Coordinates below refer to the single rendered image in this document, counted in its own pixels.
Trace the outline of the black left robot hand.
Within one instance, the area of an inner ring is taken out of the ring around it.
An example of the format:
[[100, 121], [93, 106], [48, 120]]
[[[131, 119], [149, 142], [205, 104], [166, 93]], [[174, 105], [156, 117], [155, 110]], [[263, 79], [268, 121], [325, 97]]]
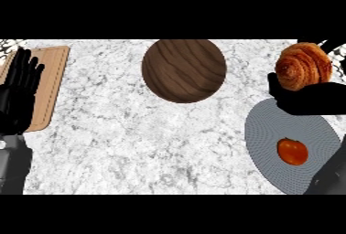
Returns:
[[22, 134], [29, 127], [42, 70], [30, 50], [19, 48], [0, 85], [0, 135]]

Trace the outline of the pale wooden cutting board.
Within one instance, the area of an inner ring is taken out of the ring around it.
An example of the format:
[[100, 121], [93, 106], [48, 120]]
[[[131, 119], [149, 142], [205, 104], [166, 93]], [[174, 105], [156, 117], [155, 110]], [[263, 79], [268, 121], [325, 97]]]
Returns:
[[[38, 64], [44, 65], [44, 70], [39, 74], [32, 120], [24, 132], [42, 130], [50, 123], [67, 54], [69, 48], [66, 46], [30, 50], [30, 56], [38, 58]], [[2, 78], [4, 81], [10, 62], [11, 60], [5, 63], [0, 72], [0, 79]]]

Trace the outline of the orange red tomato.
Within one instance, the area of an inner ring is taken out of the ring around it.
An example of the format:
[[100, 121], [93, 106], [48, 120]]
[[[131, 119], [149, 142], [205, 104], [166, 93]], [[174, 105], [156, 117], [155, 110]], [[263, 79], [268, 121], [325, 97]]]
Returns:
[[305, 145], [289, 138], [282, 138], [276, 142], [276, 154], [288, 165], [301, 165], [307, 160]]

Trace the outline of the brown wooden bowl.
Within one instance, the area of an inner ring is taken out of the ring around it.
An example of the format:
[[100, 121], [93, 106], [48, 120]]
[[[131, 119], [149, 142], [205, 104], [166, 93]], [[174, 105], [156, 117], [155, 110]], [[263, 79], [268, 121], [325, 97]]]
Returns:
[[226, 71], [224, 56], [208, 39], [159, 39], [141, 59], [141, 77], [149, 90], [175, 103], [211, 97]]

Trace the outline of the round grey placemat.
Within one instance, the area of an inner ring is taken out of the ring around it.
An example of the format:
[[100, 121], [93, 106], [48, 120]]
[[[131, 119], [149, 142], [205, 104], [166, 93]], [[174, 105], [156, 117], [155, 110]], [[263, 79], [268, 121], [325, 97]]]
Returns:
[[[307, 160], [289, 165], [276, 153], [276, 142], [288, 138], [307, 149]], [[260, 101], [243, 122], [245, 148], [254, 165], [277, 190], [288, 195], [305, 192], [310, 179], [339, 148], [339, 139], [326, 120], [319, 115], [294, 116], [274, 104], [274, 99]]]

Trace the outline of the golden brown croissant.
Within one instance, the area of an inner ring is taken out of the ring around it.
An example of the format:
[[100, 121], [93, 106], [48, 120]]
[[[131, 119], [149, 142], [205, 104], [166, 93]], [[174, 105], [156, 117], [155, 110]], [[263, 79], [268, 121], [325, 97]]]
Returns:
[[314, 43], [300, 42], [282, 51], [274, 63], [274, 74], [283, 89], [298, 91], [304, 86], [331, 79], [331, 60]]

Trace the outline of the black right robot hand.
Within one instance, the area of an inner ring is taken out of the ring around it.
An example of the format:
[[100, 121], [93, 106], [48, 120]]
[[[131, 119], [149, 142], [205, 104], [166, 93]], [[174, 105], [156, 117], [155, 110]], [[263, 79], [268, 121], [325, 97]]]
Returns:
[[346, 115], [346, 85], [325, 82], [285, 90], [274, 73], [267, 74], [268, 94], [276, 107], [291, 115]]

